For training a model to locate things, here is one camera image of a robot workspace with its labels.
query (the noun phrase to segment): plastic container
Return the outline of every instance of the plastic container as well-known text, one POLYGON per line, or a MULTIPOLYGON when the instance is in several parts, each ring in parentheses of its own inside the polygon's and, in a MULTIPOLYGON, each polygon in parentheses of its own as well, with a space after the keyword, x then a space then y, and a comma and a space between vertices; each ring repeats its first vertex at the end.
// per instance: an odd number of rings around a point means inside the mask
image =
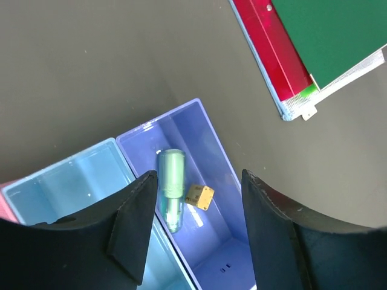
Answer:
POLYGON ((13 214, 10 206, 8 205, 7 201, 4 199, 3 195, 1 194, 2 189, 6 187, 7 185, 11 184, 12 182, 0 184, 0 218, 6 219, 10 222, 18 222, 16 219, 16 216, 13 214))
POLYGON ((215 194, 207 211, 184 204, 180 231, 167 232, 171 241, 203 289, 254 289, 241 184, 201 102, 192 100, 119 136, 117 142, 135 176, 156 170, 162 150, 185 152, 184 188, 203 184, 215 194))
POLYGON ((121 190, 134 180, 113 138, 3 189, 21 224, 51 224, 121 190))
MULTIPOLYGON (((2 193, 20 223, 33 225, 82 210, 133 180, 115 139, 110 138, 4 187, 2 193)), ((195 289, 156 217, 138 289, 195 289)))
POLYGON ((183 264, 180 262, 161 223, 153 220, 144 279, 137 290, 194 290, 183 264))

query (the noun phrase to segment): purple bin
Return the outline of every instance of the purple bin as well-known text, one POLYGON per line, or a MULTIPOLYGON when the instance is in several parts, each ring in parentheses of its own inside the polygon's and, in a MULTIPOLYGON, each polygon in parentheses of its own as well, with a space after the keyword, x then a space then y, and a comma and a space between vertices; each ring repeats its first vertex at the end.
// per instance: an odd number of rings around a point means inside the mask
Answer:
POLYGON ((193 280, 203 290, 256 289, 241 184, 199 99, 117 137, 136 177, 157 170, 157 153, 186 153, 186 191, 191 184, 215 190, 207 211, 184 205, 183 226, 164 229, 193 280))

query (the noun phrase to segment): red folder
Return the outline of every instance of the red folder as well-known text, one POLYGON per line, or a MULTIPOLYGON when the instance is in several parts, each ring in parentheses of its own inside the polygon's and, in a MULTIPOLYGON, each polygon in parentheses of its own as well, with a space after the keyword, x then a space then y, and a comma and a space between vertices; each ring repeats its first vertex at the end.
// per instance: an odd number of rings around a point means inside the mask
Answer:
POLYGON ((312 84, 271 1, 233 0, 280 101, 312 84))

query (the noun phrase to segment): bin bottom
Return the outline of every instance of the bin bottom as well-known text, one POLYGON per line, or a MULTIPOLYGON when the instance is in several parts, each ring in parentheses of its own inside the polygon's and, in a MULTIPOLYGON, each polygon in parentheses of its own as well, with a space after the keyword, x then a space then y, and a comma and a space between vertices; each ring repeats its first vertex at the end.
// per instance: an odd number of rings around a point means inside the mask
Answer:
POLYGON ((255 286, 250 248, 231 238, 193 270, 203 290, 251 290, 255 286))

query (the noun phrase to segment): green cylindrical bottle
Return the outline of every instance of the green cylindrical bottle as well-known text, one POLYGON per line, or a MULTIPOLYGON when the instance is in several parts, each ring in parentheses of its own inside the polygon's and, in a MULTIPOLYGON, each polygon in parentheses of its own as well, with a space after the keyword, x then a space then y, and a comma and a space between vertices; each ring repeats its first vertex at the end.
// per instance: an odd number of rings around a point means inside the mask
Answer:
POLYGON ((176 233, 183 223, 185 159, 185 153, 178 149, 158 154, 159 209, 171 233, 176 233))

